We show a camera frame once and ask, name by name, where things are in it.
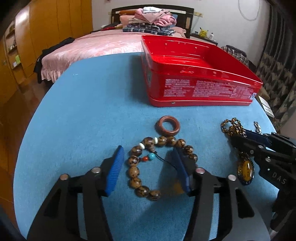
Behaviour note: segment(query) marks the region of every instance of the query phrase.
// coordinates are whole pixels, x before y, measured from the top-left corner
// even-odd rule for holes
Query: headboard
[[[180,28],[186,29],[185,36],[190,38],[190,29],[192,24],[192,18],[194,9],[190,7],[174,6],[174,5],[161,5],[161,4],[145,4],[145,5],[133,5],[127,7],[114,8],[111,11],[111,23],[120,22],[119,12],[121,10],[132,10],[143,7],[158,7],[161,9],[169,9],[171,13],[178,15],[177,25]]]

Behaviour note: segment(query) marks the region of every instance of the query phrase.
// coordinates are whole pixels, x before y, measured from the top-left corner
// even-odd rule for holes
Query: pink bedspread
[[[42,79],[55,82],[74,62],[115,53],[142,52],[141,36],[146,33],[124,33],[122,29],[95,32],[76,39],[42,59]]]

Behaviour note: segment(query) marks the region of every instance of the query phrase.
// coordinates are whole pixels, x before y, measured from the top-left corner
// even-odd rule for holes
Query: bed
[[[151,6],[169,9],[171,13],[178,15],[177,24],[173,27],[176,33],[173,36],[189,38],[193,8],[160,4],[152,4]],[[121,10],[143,7],[144,5],[134,5],[112,9],[111,23],[120,22],[119,12]],[[43,57],[41,78],[55,82],[72,63],[81,59],[116,53],[141,52],[141,36],[144,34],[147,33],[127,33],[122,32],[122,29],[114,29],[85,35]]]

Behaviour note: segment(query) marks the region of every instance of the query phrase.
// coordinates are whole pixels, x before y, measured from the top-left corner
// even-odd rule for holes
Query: plaid blanket
[[[228,48],[226,46],[221,47],[221,49],[223,49],[225,52],[229,53],[230,55],[241,61],[245,66],[249,67],[249,60],[241,53],[235,52],[233,49]]]
[[[134,23],[128,24],[122,29],[123,32],[141,32],[155,35],[168,36],[174,34],[176,31],[167,27],[159,27],[157,25],[151,25],[147,23]]]

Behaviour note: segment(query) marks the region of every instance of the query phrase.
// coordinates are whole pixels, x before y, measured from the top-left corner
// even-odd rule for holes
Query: stack of folded bedding
[[[144,7],[136,10],[135,15],[129,19],[123,32],[141,32],[169,36],[175,33],[171,25],[177,21],[169,10],[156,7]]]

